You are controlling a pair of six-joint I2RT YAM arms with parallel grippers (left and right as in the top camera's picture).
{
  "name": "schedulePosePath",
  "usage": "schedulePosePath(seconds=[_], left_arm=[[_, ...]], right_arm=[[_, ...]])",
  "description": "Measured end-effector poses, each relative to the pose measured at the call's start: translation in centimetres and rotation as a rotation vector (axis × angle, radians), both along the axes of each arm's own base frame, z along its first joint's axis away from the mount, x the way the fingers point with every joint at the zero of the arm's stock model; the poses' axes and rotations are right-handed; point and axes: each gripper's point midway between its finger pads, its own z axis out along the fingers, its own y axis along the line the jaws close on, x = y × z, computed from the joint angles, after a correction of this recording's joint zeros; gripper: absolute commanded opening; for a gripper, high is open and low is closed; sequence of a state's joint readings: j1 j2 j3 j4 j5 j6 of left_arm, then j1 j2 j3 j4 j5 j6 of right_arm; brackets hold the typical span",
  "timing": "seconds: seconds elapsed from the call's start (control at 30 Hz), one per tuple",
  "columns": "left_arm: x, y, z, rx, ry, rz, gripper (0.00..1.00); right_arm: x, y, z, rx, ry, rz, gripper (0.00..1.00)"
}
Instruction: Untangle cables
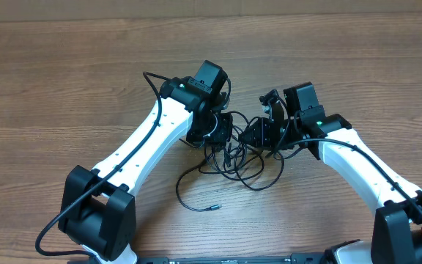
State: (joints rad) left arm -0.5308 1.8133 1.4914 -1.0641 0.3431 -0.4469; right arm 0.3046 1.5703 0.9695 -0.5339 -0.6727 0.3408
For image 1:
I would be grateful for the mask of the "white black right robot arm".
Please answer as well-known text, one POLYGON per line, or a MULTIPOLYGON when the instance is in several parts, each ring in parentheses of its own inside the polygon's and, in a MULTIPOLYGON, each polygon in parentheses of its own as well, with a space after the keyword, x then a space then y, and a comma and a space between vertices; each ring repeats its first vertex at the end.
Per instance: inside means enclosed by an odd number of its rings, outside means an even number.
POLYGON ((340 174, 374 215, 370 241, 333 246, 320 263, 422 263, 422 189, 394 172, 340 114, 327 116, 311 83, 260 97, 269 116, 239 136, 270 154, 307 149, 340 174))

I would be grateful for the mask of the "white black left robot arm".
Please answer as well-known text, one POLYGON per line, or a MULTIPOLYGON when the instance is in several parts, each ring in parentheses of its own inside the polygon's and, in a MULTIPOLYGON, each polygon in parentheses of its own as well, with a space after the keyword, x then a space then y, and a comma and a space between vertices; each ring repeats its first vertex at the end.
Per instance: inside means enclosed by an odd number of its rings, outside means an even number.
POLYGON ((149 173, 183 136, 194 147, 229 135, 223 120, 230 92, 224 73, 163 77, 146 119, 110 156, 92 169, 76 166, 64 185, 62 206, 51 224, 75 243, 88 263, 136 263, 136 196, 149 173))

